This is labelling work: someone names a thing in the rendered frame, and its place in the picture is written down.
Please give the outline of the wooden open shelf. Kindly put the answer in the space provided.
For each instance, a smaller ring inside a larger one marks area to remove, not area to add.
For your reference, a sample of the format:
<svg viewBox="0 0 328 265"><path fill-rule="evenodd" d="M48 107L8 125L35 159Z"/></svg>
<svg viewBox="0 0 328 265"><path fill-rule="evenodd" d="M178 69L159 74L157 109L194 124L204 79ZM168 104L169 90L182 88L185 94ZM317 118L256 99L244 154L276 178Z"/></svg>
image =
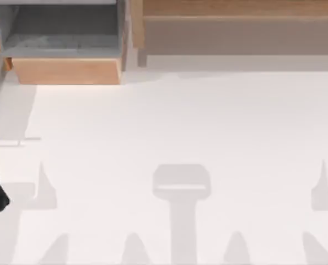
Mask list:
<svg viewBox="0 0 328 265"><path fill-rule="evenodd" d="M328 0L128 0L137 65L202 71L324 58Z"/></svg>

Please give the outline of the pulled-out drawer grey inside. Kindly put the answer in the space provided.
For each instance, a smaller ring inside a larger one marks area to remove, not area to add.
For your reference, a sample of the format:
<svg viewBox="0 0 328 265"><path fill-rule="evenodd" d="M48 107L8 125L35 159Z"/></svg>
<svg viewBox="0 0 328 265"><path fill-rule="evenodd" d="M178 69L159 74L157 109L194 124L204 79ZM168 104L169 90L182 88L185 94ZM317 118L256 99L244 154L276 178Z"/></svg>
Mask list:
<svg viewBox="0 0 328 265"><path fill-rule="evenodd" d="M12 58L117 58L125 0L0 0L0 45Z"/></svg>

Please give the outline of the pale wooden drawer front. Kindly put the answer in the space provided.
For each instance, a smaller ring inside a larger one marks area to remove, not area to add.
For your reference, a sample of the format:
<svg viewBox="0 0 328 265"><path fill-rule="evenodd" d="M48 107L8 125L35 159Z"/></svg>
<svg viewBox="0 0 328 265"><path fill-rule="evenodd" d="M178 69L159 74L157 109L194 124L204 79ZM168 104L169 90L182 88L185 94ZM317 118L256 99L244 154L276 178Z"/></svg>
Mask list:
<svg viewBox="0 0 328 265"><path fill-rule="evenodd" d="M22 84L119 84L122 60L105 58L13 58Z"/></svg>

